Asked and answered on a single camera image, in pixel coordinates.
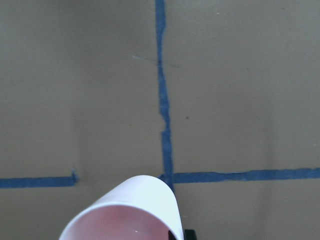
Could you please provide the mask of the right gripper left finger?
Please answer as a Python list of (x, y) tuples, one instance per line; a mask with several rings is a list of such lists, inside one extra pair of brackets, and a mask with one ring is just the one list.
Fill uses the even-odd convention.
[(170, 230), (168, 231), (168, 240), (176, 240), (176, 237)]

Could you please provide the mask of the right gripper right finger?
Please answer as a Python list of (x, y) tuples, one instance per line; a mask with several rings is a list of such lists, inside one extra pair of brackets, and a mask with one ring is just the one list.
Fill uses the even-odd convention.
[(194, 229), (185, 229), (184, 230), (184, 239), (185, 240), (198, 240), (196, 231)]

